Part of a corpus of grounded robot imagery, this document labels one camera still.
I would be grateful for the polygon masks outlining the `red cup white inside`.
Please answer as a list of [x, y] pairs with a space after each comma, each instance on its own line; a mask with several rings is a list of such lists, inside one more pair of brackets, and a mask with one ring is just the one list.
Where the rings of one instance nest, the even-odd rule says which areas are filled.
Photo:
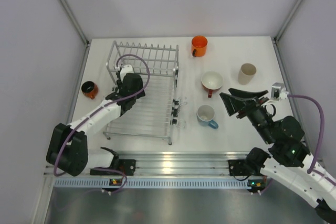
[[208, 98], [212, 98], [213, 93], [217, 92], [224, 84], [223, 77], [216, 71], [207, 71], [201, 77], [201, 84], [207, 92]]

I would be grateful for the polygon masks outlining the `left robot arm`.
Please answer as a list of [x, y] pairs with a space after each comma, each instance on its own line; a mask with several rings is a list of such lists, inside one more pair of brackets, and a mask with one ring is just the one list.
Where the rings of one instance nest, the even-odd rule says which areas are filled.
[[127, 73], [119, 81], [118, 91], [109, 94], [93, 111], [68, 125], [56, 125], [46, 156], [47, 162], [54, 166], [54, 175], [75, 177], [86, 169], [115, 174], [120, 167], [119, 155], [107, 147], [90, 150], [89, 141], [145, 96], [146, 85], [139, 74]]

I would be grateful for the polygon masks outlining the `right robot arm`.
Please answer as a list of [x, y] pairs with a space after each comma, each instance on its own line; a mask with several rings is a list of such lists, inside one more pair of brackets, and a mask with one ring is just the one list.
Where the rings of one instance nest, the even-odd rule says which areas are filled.
[[274, 115], [267, 111], [267, 105], [290, 97], [284, 84], [274, 83], [269, 98], [267, 93], [230, 88], [219, 95], [228, 115], [248, 118], [262, 140], [271, 145], [268, 151], [254, 147], [245, 158], [246, 170], [281, 183], [304, 199], [325, 222], [335, 223], [335, 178], [302, 143], [305, 133], [293, 116], [274, 121]]

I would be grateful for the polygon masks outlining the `blue mug white inside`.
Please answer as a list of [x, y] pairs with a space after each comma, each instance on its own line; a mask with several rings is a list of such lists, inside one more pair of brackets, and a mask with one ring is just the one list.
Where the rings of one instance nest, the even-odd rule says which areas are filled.
[[203, 126], [218, 129], [218, 123], [214, 120], [215, 110], [210, 105], [201, 105], [196, 112], [197, 120]]

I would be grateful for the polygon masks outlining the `small dark orange cup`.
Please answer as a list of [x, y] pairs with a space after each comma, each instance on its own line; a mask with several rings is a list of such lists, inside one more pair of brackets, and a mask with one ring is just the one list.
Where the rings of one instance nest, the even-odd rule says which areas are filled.
[[81, 92], [84, 96], [94, 99], [98, 94], [98, 86], [92, 81], [86, 81], [81, 86]]

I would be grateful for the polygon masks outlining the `clear hook upper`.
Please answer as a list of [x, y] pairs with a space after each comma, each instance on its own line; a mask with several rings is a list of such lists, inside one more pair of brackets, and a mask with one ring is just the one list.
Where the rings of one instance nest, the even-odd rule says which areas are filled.
[[187, 97], [179, 97], [174, 101], [175, 106], [187, 105]]

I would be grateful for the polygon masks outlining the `clear hook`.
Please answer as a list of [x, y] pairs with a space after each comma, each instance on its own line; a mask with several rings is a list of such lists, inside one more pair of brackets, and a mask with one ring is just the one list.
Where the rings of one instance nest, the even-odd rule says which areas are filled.
[[174, 101], [175, 106], [187, 105], [187, 97], [179, 97]]
[[181, 130], [186, 128], [186, 121], [185, 120], [177, 120], [176, 121], [176, 128]]

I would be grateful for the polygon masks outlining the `clear hook lower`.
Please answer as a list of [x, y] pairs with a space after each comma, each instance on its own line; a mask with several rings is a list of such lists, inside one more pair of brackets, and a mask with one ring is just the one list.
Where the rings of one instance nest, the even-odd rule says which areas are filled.
[[176, 121], [176, 128], [181, 130], [186, 128], [186, 121], [185, 120], [177, 120]]

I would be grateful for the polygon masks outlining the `beige handleless cup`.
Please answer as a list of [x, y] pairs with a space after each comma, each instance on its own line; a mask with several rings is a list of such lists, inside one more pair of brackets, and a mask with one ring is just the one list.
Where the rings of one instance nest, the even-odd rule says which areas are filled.
[[241, 66], [238, 73], [238, 83], [247, 85], [253, 79], [257, 72], [256, 67], [251, 63], [245, 63]]

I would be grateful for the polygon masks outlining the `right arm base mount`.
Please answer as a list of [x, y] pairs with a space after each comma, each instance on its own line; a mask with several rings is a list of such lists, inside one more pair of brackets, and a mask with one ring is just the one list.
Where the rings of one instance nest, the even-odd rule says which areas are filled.
[[233, 177], [261, 176], [260, 170], [265, 167], [264, 162], [271, 156], [261, 148], [253, 148], [245, 159], [230, 159], [228, 161], [229, 174]]

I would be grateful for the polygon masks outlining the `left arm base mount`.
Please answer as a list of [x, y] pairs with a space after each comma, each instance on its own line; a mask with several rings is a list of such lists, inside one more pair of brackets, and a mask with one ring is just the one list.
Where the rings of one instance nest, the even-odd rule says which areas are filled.
[[88, 162], [85, 168], [90, 169], [91, 176], [117, 176], [117, 171], [127, 176], [133, 176], [136, 160], [120, 159], [119, 154], [112, 149], [100, 147], [88, 151]]

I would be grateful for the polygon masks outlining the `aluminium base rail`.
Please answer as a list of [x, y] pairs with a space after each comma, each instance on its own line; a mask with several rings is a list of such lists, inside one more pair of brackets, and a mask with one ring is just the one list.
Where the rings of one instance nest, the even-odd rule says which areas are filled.
[[120, 159], [134, 159], [134, 177], [226, 178], [229, 160], [244, 159], [246, 152], [118, 151]]

